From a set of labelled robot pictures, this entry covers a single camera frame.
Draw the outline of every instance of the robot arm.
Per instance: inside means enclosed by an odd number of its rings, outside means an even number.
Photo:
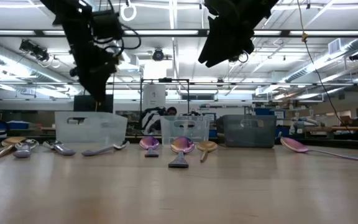
[[[116,55],[97,46],[122,39],[124,31],[114,9],[92,12],[92,7],[79,0],[41,0],[56,15],[55,26],[65,31],[70,53],[76,67],[70,70],[72,77],[78,76],[81,85],[95,98],[104,101],[106,82],[115,73],[123,49]]]
[[[78,76],[83,87],[95,98],[104,101],[106,82],[116,72],[118,56],[97,44],[121,40],[124,31],[114,9],[92,12],[82,0],[41,0],[56,19],[53,25],[62,25],[74,56],[76,67],[71,76]],[[224,60],[237,60],[241,54],[251,54],[254,45],[250,38],[253,28],[264,18],[278,0],[205,0],[209,17],[209,34],[198,61],[212,67]]]

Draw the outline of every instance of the spoon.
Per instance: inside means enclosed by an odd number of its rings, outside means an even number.
[[[42,145],[43,147],[46,147],[48,149],[58,151],[63,156],[72,156],[76,153],[76,151],[72,149],[67,149],[61,141],[57,141],[57,140],[44,141]]]
[[[354,156],[345,156],[345,155],[340,155],[340,154],[336,154],[336,153],[331,153],[331,152],[325,152],[325,151],[320,151],[320,150],[311,150],[308,149],[305,145],[303,145],[302,143],[291,139],[291,138],[285,138],[285,137],[281,137],[280,142],[287,147],[288,149],[294,151],[294,152],[298,152],[298,153],[307,153],[307,152],[320,152],[323,154],[328,154],[331,156],[336,156],[336,157],[340,157],[343,159],[350,159],[350,160],[354,160],[354,161],[358,161],[358,157],[354,157]]]
[[[0,157],[5,156],[11,149],[15,147],[16,143],[24,141],[25,137],[12,137],[7,138],[1,142],[2,148],[0,148]]]
[[[185,160],[185,154],[193,151],[194,142],[188,137],[179,137],[173,140],[171,150],[176,152],[178,156],[168,164],[170,168],[187,168],[189,164]]]
[[[121,149],[124,149],[125,147],[127,147],[128,145],[129,145],[129,141],[123,141],[120,146],[117,146],[116,144],[113,144],[112,146],[107,146],[107,147],[104,147],[104,148],[96,150],[96,151],[87,150],[87,151],[83,151],[82,155],[83,156],[95,156],[95,155],[98,155],[100,153],[111,151],[113,149],[121,150]]]
[[[201,155],[200,162],[205,162],[206,158],[208,157],[208,153],[215,151],[218,148],[218,145],[212,141],[202,141],[197,145],[197,149],[202,151],[203,154]]]
[[[15,144],[16,152],[13,152],[13,156],[19,159],[28,158],[31,156],[31,150],[40,144],[34,139],[26,139]]]
[[[158,157],[158,153],[156,153],[154,150],[158,148],[159,144],[160,142],[158,139],[152,136],[146,136],[139,142],[139,145],[147,150],[146,154],[144,154],[144,157]]]

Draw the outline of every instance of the silver spoon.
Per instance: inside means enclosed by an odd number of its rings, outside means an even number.
[[[48,149],[58,151],[63,156],[72,156],[72,155],[74,155],[76,153],[76,151],[74,151],[72,149],[67,149],[63,145],[62,142],[57,141],[57,140],[44,141],[44,143],[42,145],[43,145],[43,147],[46,147]]]
[[[16,143],[15,148],[17,151],[13,153],[13,156],[19,159],[28,158],[31,156],[31,150],[39,145],[40,144],[34,139],[26,139]]]

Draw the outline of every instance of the tabletop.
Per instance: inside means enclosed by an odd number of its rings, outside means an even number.
[[[358,156],[358,150],[311,147]],[[83,157],[44,147],[0,159],[0,223],[357,223],[358,162],[322,154],[219,147],[188,169],[168,168],[131,144]]]

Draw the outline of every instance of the clear plastic bin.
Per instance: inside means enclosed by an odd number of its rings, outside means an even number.
[[[186,136],[194,142],[208,141],[208,116],[162,116],[162,144],[171,145],[177,138]]]
[[[56,139],[62,143],[121,145],[127,118],[101,112],[55,112]]]
[[[224,115],[217,121],[218,136],[223,137],[227,147],[274,146],[276,116],[270,115]]]

